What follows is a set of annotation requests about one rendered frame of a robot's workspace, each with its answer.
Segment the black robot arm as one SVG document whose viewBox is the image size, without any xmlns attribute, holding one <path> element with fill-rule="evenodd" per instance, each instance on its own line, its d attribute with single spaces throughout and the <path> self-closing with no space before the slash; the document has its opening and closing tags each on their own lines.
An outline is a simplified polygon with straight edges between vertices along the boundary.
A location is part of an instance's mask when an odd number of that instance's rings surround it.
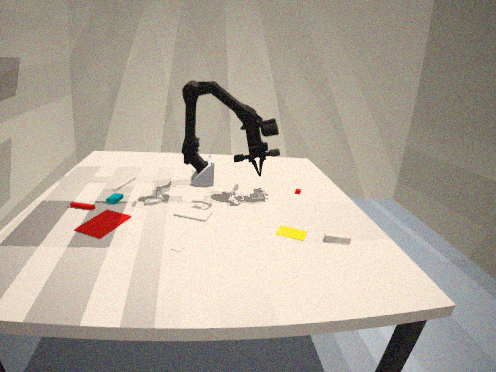
<svg viewBox="0 0 496 372">
<path fill-rule="evenodd" d="M 276 119 L 266 120 L 257 114 L 256 110 L 247 104 L 240 103 L 227 90 L 223 89 L 215 81 L 196 82 L 189 81 L 182 89 L 183 100 L 186 104 L 185 113 L 185 139 L 182 146 L 182 154 L 184 154 L 184 163 L 193 165 L 197 174 L 200 173 L 207 165 L 197 152 L 200 146 L 200 138 L 196 137 L 196 102 L 199 95 L 211 93 L 218 98 L 224 105 L 228 106 L 243 123 L 240 128 L 246 129 L 247 139 L 271 136 L 279 134 L 278 124 Z M 268 151 L 268 143 L 261 140 L 258 144 L 252 144 L 250 147 L 251 155 L 263 155 Z"/>
</svg>

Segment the yellow flat plate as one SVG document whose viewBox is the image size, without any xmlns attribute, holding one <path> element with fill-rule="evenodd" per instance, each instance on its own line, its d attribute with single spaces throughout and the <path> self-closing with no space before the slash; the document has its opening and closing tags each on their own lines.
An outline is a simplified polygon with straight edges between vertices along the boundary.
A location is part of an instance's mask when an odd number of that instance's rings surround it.
<svg viewBox="0 0 496 372">
<path fill-rule="evenodd" d="M 296 229 L 293 229 L 293 228 L 289 228 L 289 227 L 285 227 L 285 226 L 280 226 L 280 228 L 277 231 L 276 235 L 287 236 L 287 237 L 291 237 L 291 238 L 294 238 L 294 239 L 303 241 L 304 238 L 305 238 L 306 233 L 307 233 L 307 231 L 304 231 L 304 230 L 300 230 L 300 229 L 296 230 Z"/>
</svg>

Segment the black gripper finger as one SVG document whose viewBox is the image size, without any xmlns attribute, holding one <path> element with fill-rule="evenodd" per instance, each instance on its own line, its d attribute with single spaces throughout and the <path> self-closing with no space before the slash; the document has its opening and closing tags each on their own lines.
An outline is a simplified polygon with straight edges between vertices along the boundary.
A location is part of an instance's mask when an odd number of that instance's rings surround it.
<svg viewBox="0 0 496 372">
<path fill-rule="evenodd" d="M 264 158 L 264 159 L 259 159 L 259 174 L 260 174 L 260 177 L 261 177 L 262 166 L 263 166 L 263 162 L 264 162 L 264 160 L 266 160 L 266 158 Z"/>
<path fill-rule="evenodd" d="M 256 160 L 251 160 L 251 161 L 248 161 L 248 162 L 251 162 L 253 164 L 253 166 L 255 167 L 257 173 L 258 173 L 258 176 L 260 177 L 260 174 L 259 174 L 259 170 L 258 170 L 258 167 L 257 167 L 257 163 L 256 163 Z"/>
</svg>

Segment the teal rectangular block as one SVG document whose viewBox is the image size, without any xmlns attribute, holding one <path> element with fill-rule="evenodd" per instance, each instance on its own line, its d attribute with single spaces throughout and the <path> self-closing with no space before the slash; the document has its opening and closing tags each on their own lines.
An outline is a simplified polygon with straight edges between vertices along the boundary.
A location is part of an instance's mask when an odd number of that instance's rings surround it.
<svg viewBox="0 0 496 372">
<path fill-rule="evenodd" d="M 106 198 L 106 203 L 116 204 L 123 198 L 123 194 L 114 193 L 112 196 Z"/>
</svg>

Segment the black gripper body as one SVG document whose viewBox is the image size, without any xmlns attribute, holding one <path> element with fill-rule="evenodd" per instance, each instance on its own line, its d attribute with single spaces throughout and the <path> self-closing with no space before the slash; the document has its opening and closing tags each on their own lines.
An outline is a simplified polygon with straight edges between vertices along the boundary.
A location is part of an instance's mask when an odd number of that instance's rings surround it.
<svg viewBox="0 0 496 372">
<path fill-rule="evenodd" d="M 261 137 L 257 137 L 257 138 L 251 138 L 251 139 L 247 139 L 247 142 L 248 142 L 248 148 L 249 148 L 249 155 L 244 155 L 243 154 L 239 154 L 239 155 L 234 155 L 234 162 L 241 162 L 243 160 L 246 160 L 248 159 L 249 161 L 251 160 L 255 160 L 255 158 L 260 158 L 260 159 L 264 159 L 266 158 L 266 156 L 279 156 L 280 155 L 280 150 L 277 148 L 277 149 L 271 149 L 269 150 L 269 152 L 264 152 L 263 155 L 254 155 L 252 156 L 251 155 L 251 150 L 250 150 L 250 147 L 252 144 L 258 144 L 261 142 Z"/>
</svg>

